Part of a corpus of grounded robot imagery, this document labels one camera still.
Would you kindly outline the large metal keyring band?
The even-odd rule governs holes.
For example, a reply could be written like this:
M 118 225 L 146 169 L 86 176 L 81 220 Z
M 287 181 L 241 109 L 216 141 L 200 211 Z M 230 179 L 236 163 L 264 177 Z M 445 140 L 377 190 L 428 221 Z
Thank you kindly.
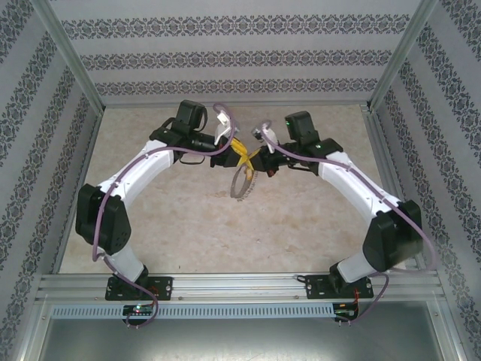
M 256 185 L 258 172 L 250 168 L 253 171 L 253 179 L 247 180 L 244 173 L 246 169 L 247 167 L 245 165 L 237 169 L 230 186 L 230 196 L 238 202 L 242 202 L 253 191 Z

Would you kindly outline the grey sheet metal tray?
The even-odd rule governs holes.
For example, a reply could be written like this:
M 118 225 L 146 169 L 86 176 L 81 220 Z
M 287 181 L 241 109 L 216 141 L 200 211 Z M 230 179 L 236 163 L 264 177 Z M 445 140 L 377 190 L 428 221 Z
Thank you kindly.
M 465 361 L 417 320 L 53 320 L 39 361 Z

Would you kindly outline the aluminium table back rail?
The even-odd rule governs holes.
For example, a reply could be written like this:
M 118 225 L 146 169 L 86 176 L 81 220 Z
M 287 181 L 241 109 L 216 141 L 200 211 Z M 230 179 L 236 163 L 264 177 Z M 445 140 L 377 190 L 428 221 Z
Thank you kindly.
M 304 101 L 234 101 L 227 102 L 221 101 L 221 104 L 227 105 L 229 108 L 238 107 L 301 107 L 301 106 L 347 106 L 347 105 L 360 105 L 368 107 L 370 105 L 369 101 L 361 100 L 304 100 Z M 179 102 L 144 102 L 144 103 L 119 103 L 105 105 L 104 108 L 107 109 L 121 109 L 121 108 L 178 108 Z

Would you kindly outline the aluminium table side rail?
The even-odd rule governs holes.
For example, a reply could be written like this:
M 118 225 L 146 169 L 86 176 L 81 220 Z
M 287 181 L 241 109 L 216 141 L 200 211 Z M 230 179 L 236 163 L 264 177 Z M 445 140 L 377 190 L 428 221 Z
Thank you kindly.
M 86 180 L 89 164 L 91 163 L 91 158 L 95 148 L 95 143 L 98 138 L 98 132 L 101 126 L 102 119 L 104 117 L 104 113 L 105 113 L 105 110 L 101 111 L 98 114 L 98 116 L 95 118 L 95 123 L 92 127 L 92 131 L 89 134 L 89 141 L 87 144 L 86 152 L 84 153 L 82 162 L 80 164 L 80 172 L 77 175 L 77 179 L 75 183 L 76 187 L 72 194 L 71 203 L 68 209 L 68 218 L 66 219 L 63 225 L 63 228 L 60 234 L 59 243 L 53 255 L 53 262 L 51 264 L 50 270 L 48 271 L 50 275 L 58 274 L 61 268 L 62 259 L 63 259 L 63 256 L 65 255 L 65 251 L 68 245 L 68 239 L 70 237 L 72 227 L 74 226 L 78 193 Z
M 387 207 L 385 211 L 374 212 L 362 249 L 384 272 L 399 268 L 402 262 L 423 251 L 422 236 L 407 222 L 411 219 L 421 228 L 421 211 L 414 201 L 403 200 L 380 125 L 366 105 L 362 105 L 361 110 L 380 174 L 381 188 L 386 193 L 374 201 L 376 205 Z

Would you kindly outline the aluminium mounting rail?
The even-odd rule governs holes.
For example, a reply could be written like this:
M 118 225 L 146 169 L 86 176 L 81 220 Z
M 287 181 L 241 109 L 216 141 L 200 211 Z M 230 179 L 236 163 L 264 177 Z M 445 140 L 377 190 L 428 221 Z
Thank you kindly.
M 307 289 L 293 273 L 173 274 L 168 291 L 176 302 L 290 302 L 307 300 Z M 431 301 L 446 295 L 435 272 L 391 273 L 382 301 Z M 104 303 L 107 274 L 60 274 L 41 277 L 36 302 Z

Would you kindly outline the aluminium upright post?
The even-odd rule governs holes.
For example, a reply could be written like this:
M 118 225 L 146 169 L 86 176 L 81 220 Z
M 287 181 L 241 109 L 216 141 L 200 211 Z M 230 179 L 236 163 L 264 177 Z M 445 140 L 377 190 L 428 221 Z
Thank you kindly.
M 55 14 L 49 0 L 29 0 L 41 19 L 50 37 L 56 43 L 59 52 L 71 69 L 83 93 L 97 114 L 103 113 L 105 106 L 95 84 L 92 82 L 80 56 L 77 54 L 60 19 Z
M 419 5 L 410 19 L 401 40 L 388 61 L 385 71 L 381 75 L 372 96 L 368 101 L 368 109 L 373 113 L 383 101 L 385 94 L 394 81 L 396 74 L 404 63 L 419 33 L 431 16 L 439 0 L 420 0 Z

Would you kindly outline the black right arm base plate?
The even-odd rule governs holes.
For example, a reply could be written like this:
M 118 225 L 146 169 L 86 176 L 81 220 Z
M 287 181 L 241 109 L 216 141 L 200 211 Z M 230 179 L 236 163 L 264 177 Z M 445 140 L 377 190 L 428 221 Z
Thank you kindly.
M 335 287 L 328 275 L 306 275 L 305 289 L 308 299 L 372 299 L 374 292 L 371 279 L 361 278 L 356 282 L 346 284 L 341 282 L 339 287 Z

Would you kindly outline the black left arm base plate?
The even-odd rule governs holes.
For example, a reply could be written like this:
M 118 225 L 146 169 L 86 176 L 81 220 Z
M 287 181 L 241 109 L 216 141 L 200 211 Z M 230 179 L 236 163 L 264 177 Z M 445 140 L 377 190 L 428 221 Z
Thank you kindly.
M 139 284 L 151 292 L 159 301 L 168 301 L 171 299 L 171 291 L 173 288 L 173 278 L 171 277 L 147 276 L 140 278 Z M 127 284 L 115 275 L 108 279 L 104 297 L 107 301 L 152 300 L 152 297 L 144 291 Z

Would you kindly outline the aluminium lower frame bar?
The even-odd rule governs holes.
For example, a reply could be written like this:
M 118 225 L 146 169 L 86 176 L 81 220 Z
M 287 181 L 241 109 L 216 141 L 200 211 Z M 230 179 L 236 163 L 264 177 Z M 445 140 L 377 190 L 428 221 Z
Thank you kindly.
M 469 361 L 447 301 L 432 302 L 429 312 L 443 361 Z
M 36 301 L 14 361 L 39 361 L 52 314 L 46 299 Z

